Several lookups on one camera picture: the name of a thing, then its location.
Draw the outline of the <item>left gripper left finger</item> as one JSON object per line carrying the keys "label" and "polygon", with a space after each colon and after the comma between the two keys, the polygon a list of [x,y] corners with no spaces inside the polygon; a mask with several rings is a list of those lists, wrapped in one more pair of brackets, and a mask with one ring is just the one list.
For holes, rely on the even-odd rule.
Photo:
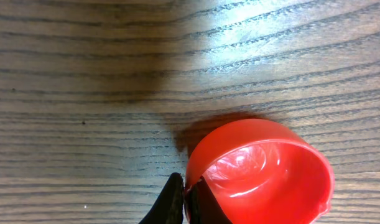
{"label": "left gripper left finger", "polygon": [[179,173],[174,172],[139,224],[182,224],[183,204],[183,178]]}

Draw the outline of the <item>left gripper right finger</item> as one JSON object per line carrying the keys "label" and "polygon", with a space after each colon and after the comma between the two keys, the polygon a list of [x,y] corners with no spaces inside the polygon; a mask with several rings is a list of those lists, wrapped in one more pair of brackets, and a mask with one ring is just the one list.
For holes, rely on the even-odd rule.
{"label": "left gripper right finger", "polygon": [[203,177],[185,195],[185,211],[189,224],[232,224]]}

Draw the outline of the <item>red measuring scoop blue handle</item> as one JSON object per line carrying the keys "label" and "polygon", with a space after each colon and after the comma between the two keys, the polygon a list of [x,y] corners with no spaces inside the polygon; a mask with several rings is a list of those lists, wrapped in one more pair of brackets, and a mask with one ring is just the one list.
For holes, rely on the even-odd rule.
{"label": "red measuring scoop blue handle", "polygon": [[206,183],[232,223],[313,223],[331,209],[328,159],[289,128],[242,119],[206,135],[188,160],[185,190]]}

